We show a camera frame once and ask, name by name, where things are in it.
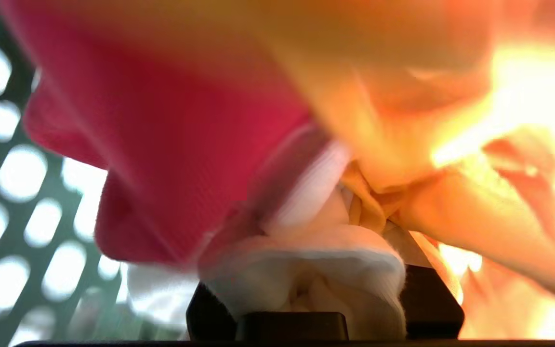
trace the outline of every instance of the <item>white fabric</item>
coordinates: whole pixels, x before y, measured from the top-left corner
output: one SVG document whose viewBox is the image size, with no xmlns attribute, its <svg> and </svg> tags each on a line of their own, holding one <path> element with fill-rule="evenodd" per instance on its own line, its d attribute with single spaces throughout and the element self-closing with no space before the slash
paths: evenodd
<svg viewBox="0 0 555 347">
<path fill-rule="evenodd" d="M 351 195 L 338 187 L 348 160 L 345 148 L 332 143 L 275 216 L 261 222 L 264 235 L 240 233 L 248 236 L 203 262 L 201 281 L 235 319 L 256 311 L 337 311 L 346 317 L 352 340 L 405 337 L 398 300 L 405 266 L 380 235 L 348 225 L 345 200 Z M 250 227 L 249 219 L 235 226 Z M 185 308 L 177 304 L 189 302 L 196 279 L 172 269 L 132 266 L 128 281 L 135 312 L 160 323 L 183 323 Z"/>
</svg>

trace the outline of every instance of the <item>pink cloth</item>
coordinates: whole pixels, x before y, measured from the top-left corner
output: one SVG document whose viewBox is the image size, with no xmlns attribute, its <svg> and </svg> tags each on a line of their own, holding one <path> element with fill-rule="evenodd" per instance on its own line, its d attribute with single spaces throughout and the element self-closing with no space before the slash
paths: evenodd
<svg viewBox="0 0 555 347">
<path fill-rule="evenodd" d="M 106 255 L 187 262 L 248 200 L 267 158 L 309 125 L 306 107 L 289 86 L 273 98 L 244 94 L 126 51 L 40 3 L 0 0 L 42 69 L 24 114 L 29 136 L 108 169 L 95 229 Z"/>
</svg>

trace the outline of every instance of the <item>red fabric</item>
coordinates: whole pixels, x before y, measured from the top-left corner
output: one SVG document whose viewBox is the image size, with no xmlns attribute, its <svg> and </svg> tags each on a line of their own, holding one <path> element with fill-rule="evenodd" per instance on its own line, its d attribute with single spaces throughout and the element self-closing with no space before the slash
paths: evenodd
<svg viewBox="0 0 555 347">
<path fill-rule="evenodd" d="M 235 92 L 30 3 L 0 0 L 11 31 L 42 68 L 24 124 L 40 145 L 108 169 L 95 240 L 112 258 L 190 259 L 247 199 L 264 160 L 310 121 L 294 93 Z"/>
</svg>

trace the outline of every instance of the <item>white cotton cloth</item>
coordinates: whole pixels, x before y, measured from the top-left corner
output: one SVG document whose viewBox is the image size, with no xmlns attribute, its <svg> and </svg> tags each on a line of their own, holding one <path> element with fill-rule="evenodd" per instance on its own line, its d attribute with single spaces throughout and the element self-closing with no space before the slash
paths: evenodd
<svg viewBox="0 0 555 347">
<path fill-rule="evenodd" d="M 349 160 L 339 143 L 328 145 L 277 213 L 229 224 L 263 233 L 240 232 L 245 236 L 202 262 L 200 281 L 236 320 L 258 311 L 341 312 L 351 340 L 405 338 L 398 299 L 405 265 L 381 235 L 348 225 L 352 193 L 339 187 L 339 179 Z M 195 281 L 174 269 L 132 266 L 129 301 L 145 318 L 181 324 L 185 309 L 177 303 L 189 302 Z M 182 283 L 191 285 L 184 290 Z"/>
</svg>

